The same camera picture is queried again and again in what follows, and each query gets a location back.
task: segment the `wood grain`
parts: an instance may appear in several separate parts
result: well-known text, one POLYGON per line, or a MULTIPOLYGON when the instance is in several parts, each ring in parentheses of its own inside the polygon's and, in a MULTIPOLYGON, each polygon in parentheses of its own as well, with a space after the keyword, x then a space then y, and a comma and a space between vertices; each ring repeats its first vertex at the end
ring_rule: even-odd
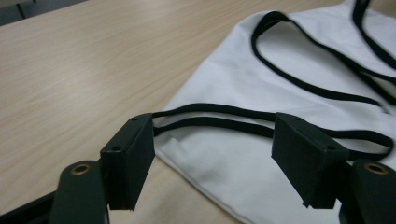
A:
MULTIPOLYGON (((91 0, 0 27, 0 213, 99 159, 130 117, 161 110, 245 17, 339 0, 91 0)), ((376 10, 395 16, 395 2, 376 10)), ((237 223, 155 159, 136 211, 112 223, 237 223)))

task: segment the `black metal leg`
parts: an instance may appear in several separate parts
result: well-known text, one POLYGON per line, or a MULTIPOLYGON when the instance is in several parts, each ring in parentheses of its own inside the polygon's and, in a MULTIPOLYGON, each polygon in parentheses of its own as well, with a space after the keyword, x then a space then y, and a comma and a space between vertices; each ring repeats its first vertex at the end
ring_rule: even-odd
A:
POLYGON ((17 4, 17 8, 18 8, 18 11, 21 13, 21 16, 22 16, 24 19, 26 19, 25 15, 24 15, 24 13, 23 13, 23 11, 22 11, 22 8, 21 8, 21 5, 20 5, 20 4, 17 4))

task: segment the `table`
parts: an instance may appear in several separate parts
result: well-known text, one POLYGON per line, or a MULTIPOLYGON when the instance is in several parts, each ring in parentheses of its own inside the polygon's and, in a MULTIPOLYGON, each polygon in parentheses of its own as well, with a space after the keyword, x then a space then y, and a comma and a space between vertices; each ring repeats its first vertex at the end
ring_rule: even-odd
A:
MULTIPOLYGON (((233 26, 316 0, 91 0, 0 27, 0 213, 56 189, 63 168, 98 160, 133 116, 159 111, 233 26)), ((396 16, 396 2, 372 6, 396 16)), ((238 223, 155 159, 135 212, 112 223, 238 223)))

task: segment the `white cloth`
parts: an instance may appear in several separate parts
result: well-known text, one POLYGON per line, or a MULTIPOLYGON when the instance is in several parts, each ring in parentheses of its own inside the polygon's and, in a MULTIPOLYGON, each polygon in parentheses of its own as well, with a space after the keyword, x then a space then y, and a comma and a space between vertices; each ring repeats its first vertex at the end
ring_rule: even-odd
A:
MULTIPOLYGON (((291 14, 316 40, 337 49, 367 68, 396 77, 376 58, 351 21, 352 2, 291 14)), ((250 47, 251 33, 267 12, 238 23, 202 63, 164 110, 191 103, 215 103, 284 112, 333 130, 372 130, 396 137, 396 119, 381 108, 334 101, 304 91, 262 64, 250 47)), ((396 20, 372 10, 364 27, 377 43, 396 55, 396 20)), ((367 96, 387 105, 332 55, 314 47, 291 25, 280 23, 258 42, 263 56, 279 68, 324 89, 367 96)), ((212 116, 262 123, 220 114, 196 113, 161 120, 158 126, 191 116, 212 116)), ((342 142, 365 149, 366 143, 342 142)), ((339 223, 333 210, 305 208, 289 180, 271 159, 272 140, 210 128, 182 128, 155 140, 156 153, 198 190, 245 223, 339 223)), ((393 169, 396 158, 383 161, 393 169)))

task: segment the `gray floor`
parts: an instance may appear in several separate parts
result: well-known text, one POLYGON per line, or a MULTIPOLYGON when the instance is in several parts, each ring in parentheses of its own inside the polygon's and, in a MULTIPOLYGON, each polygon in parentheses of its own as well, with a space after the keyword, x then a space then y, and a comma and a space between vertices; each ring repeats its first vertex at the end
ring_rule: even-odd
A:
MULTIPOLYGON (((21 8, 26 18, 30 18, 85 1, 87 0, 36 0, 34 3, 32 0, 30 2, 21 3, 21 8)), ((21 20, 23 20, 23 18, 16 5, 0 8, 0 26, 21 20)))

